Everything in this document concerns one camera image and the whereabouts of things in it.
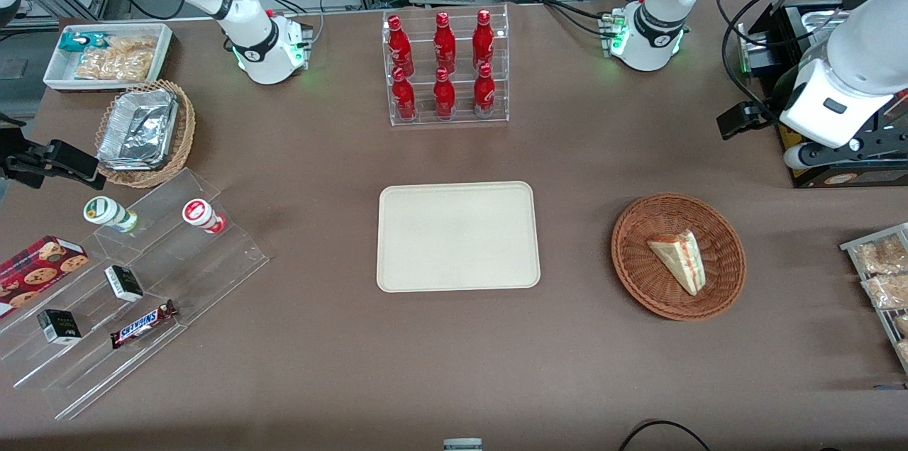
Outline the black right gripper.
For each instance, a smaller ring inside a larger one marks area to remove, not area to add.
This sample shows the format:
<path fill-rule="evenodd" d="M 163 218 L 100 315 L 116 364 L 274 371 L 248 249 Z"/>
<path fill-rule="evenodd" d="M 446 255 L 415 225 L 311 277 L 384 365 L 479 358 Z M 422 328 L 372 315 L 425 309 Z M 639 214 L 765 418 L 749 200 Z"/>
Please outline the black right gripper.
<path fill-rule="evenodd" d="M 45 179 L 45 163 L 30 146 L 3 146 L 1 150 L 3 179 L 12 180 L 32 189 L 41 189 Z"/>

